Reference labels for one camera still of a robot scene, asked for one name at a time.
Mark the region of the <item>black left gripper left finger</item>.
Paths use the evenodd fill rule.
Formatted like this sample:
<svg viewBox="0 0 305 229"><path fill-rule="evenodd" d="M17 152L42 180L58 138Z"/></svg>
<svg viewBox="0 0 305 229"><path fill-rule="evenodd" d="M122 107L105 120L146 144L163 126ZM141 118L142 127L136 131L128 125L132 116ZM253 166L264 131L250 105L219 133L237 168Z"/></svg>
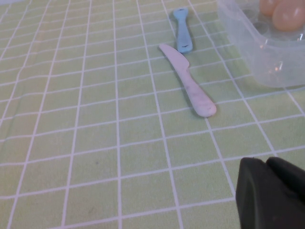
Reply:
<svg viewBox="0 0 305 229"><path fill-rule="evenodd" d="M290 190L260 159L241 159L235 199L243 229L305 227L305 198Z"/></svg>

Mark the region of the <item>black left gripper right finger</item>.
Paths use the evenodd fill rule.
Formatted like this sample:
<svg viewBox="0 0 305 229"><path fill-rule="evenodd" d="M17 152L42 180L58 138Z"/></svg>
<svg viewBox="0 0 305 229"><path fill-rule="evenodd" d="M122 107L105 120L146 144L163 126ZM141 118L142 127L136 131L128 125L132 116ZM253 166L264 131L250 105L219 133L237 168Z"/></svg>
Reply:
<svg viewBox="0 0 305 229"><path fill-rule="evenodd" d="M266 164L278 178L300 198L305 197L305 171L279 157L270 157Z"/></svg>

